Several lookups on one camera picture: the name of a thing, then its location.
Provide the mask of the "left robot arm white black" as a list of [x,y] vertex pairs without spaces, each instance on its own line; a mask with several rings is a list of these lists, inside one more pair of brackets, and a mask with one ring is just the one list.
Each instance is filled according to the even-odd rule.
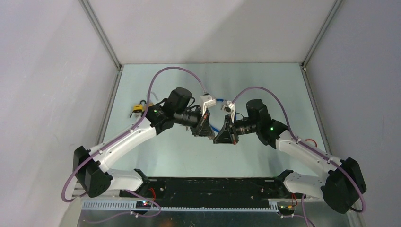
[[178,87],[169,97],[148,106],[135,124],[107,142],[74,151],[73,173],[90,198],[108,190],[130,190],[138,197],[149,192],[149,180],[139,169],[122,171],[112,169],[116,161],[141,143],[172,128],[175,124],[188,127],[195,137],[213,138],[209,108],[216,105],[210,94],[200,96],[200,104],[189,106],[193,100],[189,90]]

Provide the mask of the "brass padlock silver shackle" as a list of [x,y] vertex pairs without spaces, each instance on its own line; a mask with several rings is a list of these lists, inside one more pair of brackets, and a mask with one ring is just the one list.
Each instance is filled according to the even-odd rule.
[[146,95],[146,98],[147,98],[147,104],[146,104],[147,106],[152,106],[152,105],[154,105],[155,102],[159,101],[158,96],[153,91],[150,91]]

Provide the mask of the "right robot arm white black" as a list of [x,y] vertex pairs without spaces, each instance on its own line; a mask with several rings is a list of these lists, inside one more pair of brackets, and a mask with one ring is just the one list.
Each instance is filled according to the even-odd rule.
[[227,112],[223,127],[213,142],[237,144],[239,136],[255,133],[259,141],[286,153],[306,165],[315,175],[302,175],[285,170],[276,177],[275,192],[286,198],[301,193],[322,199],[334,211],[345,214],[366,192],[359,163],[348,157],[341,159],[312,146],[306,140],[291,133],[289,127],[272,119],[267,106],[260,99],[246,103],[248,116],[236,119],[235,104],[224,101],[222,110]]

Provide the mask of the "blue cable lock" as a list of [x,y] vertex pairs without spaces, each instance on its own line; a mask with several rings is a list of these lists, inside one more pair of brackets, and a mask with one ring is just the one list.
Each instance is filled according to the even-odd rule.
[[226,112],[222,110],[221,108],[225,104],[225,99],[223,98],[217,98],[216,99],[217,104],[213,107],[210,108],[210,124],[214,128],[214,131],[220,131],[220,129],[223,127],[224,124],[224,118],[226,115]]

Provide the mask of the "yellow padlock black shackle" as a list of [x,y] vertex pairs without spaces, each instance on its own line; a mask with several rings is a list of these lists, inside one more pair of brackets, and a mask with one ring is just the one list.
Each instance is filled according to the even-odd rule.
[[147,102],[145,100],[139,101],[138,104],[134,105],[132,112],[135,114],[144,112],[146,104]]

